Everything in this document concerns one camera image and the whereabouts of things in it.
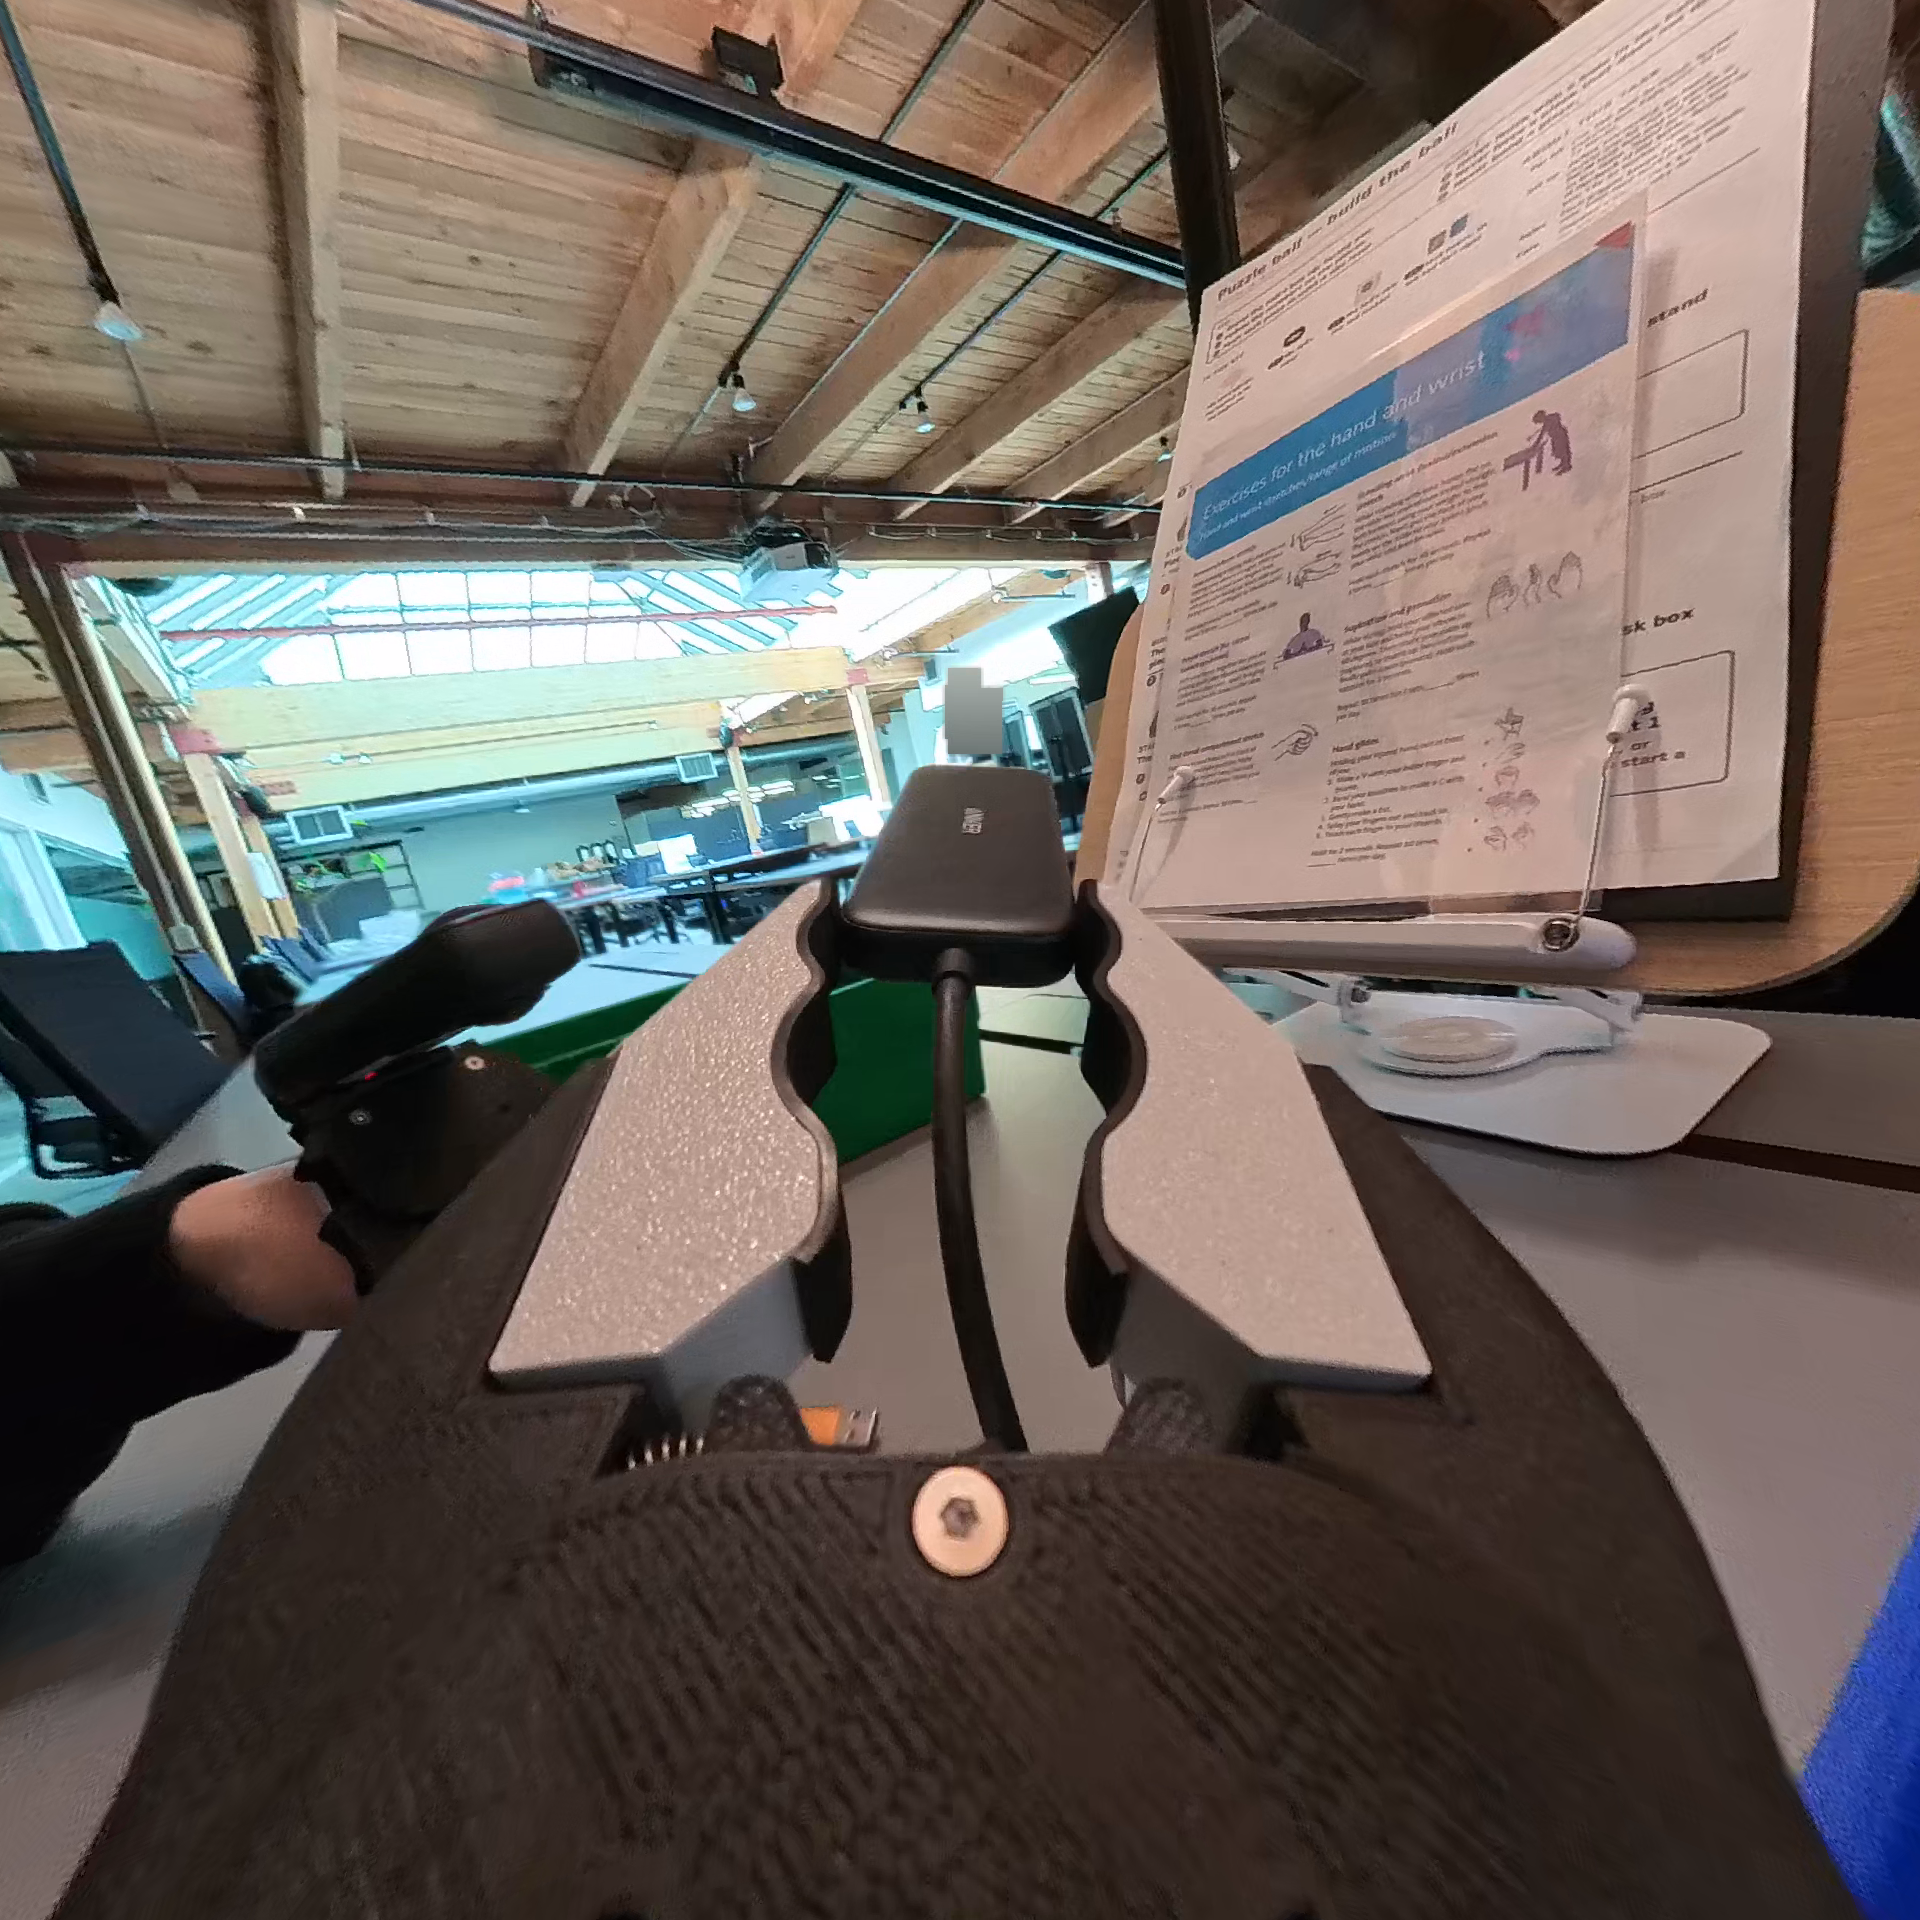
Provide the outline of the person's left forearm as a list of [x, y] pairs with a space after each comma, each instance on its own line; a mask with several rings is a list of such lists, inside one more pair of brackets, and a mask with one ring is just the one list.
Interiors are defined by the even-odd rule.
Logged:
[[191, 1281], [172, 1252], [180, 1202], [233, 1176], [189, 1167], [83, 1216], [5, 1208], [3, 1566], [30, 1560], [132, 1428], [285, 1359], [262, 1327]]

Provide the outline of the white printed sheet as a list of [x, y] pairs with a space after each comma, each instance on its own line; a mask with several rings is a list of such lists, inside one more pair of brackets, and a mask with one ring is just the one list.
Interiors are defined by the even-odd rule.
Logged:
[[1795, 341], [1814, 5], [1601, 5], [1383, 160], [1204, 297], [1153, 557], [1172, 557], [1188, 465], [1270, 399], [1309, 397], [1453, 300], [1640, 189], [1648, 273], [1627, 553], [1652, 582], [1701, 568], [1763, 613], [1758, 638], [1702, 614], [1621, 645], [1656, 660], [1727, 642], [1758, 680], [1735, 775], [1676, 810], [1639, 860], [1645, 887], [1773, 880], [1790, 663]]

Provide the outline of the black office chair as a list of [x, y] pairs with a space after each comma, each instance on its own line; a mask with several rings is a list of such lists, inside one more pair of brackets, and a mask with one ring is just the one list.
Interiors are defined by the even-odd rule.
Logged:
[[229, 1077], [111, 943], [5, 950], [3, 1018], [97, 1122], [111, 1170], [149, 1165]]

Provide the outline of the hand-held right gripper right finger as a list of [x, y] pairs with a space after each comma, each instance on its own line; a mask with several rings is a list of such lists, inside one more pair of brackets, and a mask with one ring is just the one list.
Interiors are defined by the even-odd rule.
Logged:
[[1185, 1385], [1221, 1425], [1268, 1386], [1417, 1393], [1400, 1286], [1294, 1046], [1140, 908], [1077, 897], [1099, 1106], [1064, 1254], [1081, 1357]]

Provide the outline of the black monitor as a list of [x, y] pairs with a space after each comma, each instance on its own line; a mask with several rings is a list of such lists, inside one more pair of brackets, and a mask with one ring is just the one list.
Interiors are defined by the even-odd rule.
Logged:
[[1116, 649], [1135, 609], [1135, 586], [1117, 586], [1047, 626], [1084, 701], [1107, 696]]

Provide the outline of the dark backing board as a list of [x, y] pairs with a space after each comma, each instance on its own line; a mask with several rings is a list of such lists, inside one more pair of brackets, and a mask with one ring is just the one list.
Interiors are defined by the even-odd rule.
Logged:
[[1816, 653], [1832, 550], [1832, 509], [1852, 377], [1860, 236], [1878, 136], [1891, 5], [1814, 1], [1807, 152], [1795, 341], [1790, 492], [1790, 663], [1782, 754], [1781, 874], [1771, 918], [1797, 895], [1816, 696]]

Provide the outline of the person's left hand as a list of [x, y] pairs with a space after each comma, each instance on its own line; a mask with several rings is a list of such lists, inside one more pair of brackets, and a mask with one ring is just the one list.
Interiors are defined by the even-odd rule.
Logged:
[[195, 1188], [172, 1212], [168, 1254], [185, 1280], [257, 1327], [334, 1333], [359, 1305], [357, 1280], [323, 1229], [329, 1204], [293, 1167]]

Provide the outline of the small black usb hub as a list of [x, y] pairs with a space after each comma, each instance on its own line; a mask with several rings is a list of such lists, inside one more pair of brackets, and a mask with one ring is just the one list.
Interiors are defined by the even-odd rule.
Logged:
[[1071, 968], [1075, 894], [1048, 778], [996, 762], [917, 770], [841, 909], [841, 953], [929, 992], [929, 1165], [944, 1286], [980, 1440], [1027, 1449], [976, 1232], [969, 1014], [980, 986], [1035, 990]]

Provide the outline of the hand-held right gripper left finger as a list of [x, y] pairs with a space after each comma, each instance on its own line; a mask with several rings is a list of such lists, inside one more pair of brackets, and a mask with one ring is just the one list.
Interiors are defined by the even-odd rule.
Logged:
[[489, 1357], [508, 1390], [638, 1386], [678, 1428], [853, 1317], [835, 1071], [837, 892], [805, 881], [629, 1036]]

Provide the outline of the black ceiling track rail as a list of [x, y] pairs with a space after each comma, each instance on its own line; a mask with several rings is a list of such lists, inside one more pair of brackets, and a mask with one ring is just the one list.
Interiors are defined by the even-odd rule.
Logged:
[[835, 127], [759, 93], [707, 80], [646, 54], [617, 50], [596, 38], [544, 26], [500, 6], [423, 1], [423, 10], [513, 41], [532, 58], [534, 82], [575, 105], [603, 108], [685, 136], [783, 160], [828, 181], [940, 213], [950, 222], [993, 230], [1022, 244], [1077, 256], [1140, 281], [1177, 289], [1185, 285], [1184, 257], [1175, 247], [876, 136]]

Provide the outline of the person's blue clothing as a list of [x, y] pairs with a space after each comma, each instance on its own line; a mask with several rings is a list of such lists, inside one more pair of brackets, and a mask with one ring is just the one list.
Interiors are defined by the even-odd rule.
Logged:
[[1894, 1568], [1798, 1789], [1856, 1906], [1918, 1916], [1918, 1536]]

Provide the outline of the white document stand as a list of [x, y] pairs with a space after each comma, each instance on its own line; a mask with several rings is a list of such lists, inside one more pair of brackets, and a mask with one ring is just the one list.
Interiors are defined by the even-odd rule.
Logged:
[[1592, 881], [1616, 762], [1643, 708], [1640, 682], [1616, 687], [1569, 905], [1148, 917], [1207, 967], [1284, 976], [1311, 1010], [1287, 1016], [1283, 1036], [1387, 1117], [1576, 1159], [1673, 1149], [1759, 1068], [1771, 1037], [1655, 1014], [1616, 983], [1639, 948], [1592, 913]]

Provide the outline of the ceiling projector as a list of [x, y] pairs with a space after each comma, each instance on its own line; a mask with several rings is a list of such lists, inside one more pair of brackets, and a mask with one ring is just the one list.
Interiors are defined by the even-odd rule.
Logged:
[[829, 586], [838, 561], [831, 549], [795, 521], [766, 521], [750, 530], [736, 564], [736, 589], [745, 606], [797, 606], [809, 592]]

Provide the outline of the black vertical pole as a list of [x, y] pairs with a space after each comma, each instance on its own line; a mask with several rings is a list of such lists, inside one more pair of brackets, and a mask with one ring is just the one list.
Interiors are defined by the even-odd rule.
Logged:
[[1153, 1], [1152, 17], [1184, 287], [1198, 329], [1207, 289], [1240, 262], [1215, 22], [1208, 1]]

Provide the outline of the green plastic crate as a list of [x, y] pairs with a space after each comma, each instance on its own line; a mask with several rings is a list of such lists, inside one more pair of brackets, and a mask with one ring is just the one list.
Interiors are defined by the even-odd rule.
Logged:
[[[529, 1023], [489, 1031], [478, 1042], [529, 1064], [553, 1082], [601, 1063], [631, 1032], [651, 1022], [687, 978], [662, 981], [649, 992], [560, 1014], [557, 990], [534, 1007]], [[929, 1126], [932, 1006], [915, 983], [864, 976], [831, 992], [831, 1078], [814, 1098], [838, 1161], [853, 1164]]]

